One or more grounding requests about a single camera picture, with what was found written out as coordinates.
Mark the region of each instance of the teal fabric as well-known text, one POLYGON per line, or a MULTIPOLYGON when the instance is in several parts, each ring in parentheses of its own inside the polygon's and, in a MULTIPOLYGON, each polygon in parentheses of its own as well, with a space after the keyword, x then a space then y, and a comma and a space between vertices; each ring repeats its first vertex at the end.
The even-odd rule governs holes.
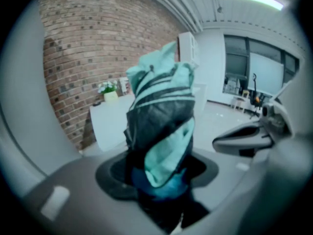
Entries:
MULTIPOLYGON (((194 69, 188 63, 176 63, 175 51, 176 42, 169 43, 161 50, 140 57, 138 65, 126 71, 135 94, 135 101, 130 111, 166 101, 194 101, 192 96, 194 69), (158 79, 163 74, 171 75, 158 79), (157 79, 157 81, 147 84, 152 79, 157 79), (164 94, 153 98, 153 94, 157 92, 164 92, 164 94)), ((155 144, 146 153, 144 170, 151 186, 155 188, 163 186, 173 176, 192 138, 194 126, 193 118, 186 119, 186 122, 174 133, 155 144)))

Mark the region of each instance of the white cabinet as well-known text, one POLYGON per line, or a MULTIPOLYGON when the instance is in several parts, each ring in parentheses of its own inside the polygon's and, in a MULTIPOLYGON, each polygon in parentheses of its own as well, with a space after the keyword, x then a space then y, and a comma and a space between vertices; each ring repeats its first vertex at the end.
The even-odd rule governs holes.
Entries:
POLYGON ((180 61, 188 62, 197 68, 200 65, 199 46, 191 32, 179 35, 180 61))

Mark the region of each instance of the white wall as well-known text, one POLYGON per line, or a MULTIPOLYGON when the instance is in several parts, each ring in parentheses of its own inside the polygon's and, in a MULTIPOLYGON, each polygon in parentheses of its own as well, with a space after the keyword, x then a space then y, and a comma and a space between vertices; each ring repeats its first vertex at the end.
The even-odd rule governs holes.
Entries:
MULTIPOLYGON (((3 135, 0 150, 1 159, 10 158, 12 166, 14 161, 16 167, 23 164, 18 157, 24 156, 42 171, 41 176, 81 157, 63 132, 50 104, 45 87, 43 44, 44 26, 37 1, 33 0, 17 20, 0 56, 2 117, 23 154, 12 157, 12 146, 5 145, 11 141, 3 135)), ((26 177, 23 170, 11 169, 20 173, 20 180, 26 177)))
POLYGON ((225 42, 224 35, 235 35, 249 37, 274 45, 288 51, 300 59, 300 66, 303 66, 305 58, 300 49, 290 47, 274 38, 264 34, 240 30, 237 28, 210 28, 195 35, 200 49, 200 66, 195 71, 195 83, 206 83, 206 98, 224 104, 230 104, 233 96, 223 93, 225 77, 225 42))

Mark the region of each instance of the floor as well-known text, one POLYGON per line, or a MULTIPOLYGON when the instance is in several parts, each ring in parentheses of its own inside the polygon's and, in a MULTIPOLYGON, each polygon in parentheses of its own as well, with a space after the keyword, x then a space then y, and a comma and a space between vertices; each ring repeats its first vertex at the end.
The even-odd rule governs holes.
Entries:
MULTIPOLYGON (((214 152, 212 146, 214 138, 242 123, 258 119, 253 117, 252 120, 249 120, 249 118, 250 115, 231 109, 229 106, 207 102, 202 116, 196 117, 194 147, 214 152)), ((93 156, 101 153, 102 151, 97 143, 83 151, 84 156, 93 156)))

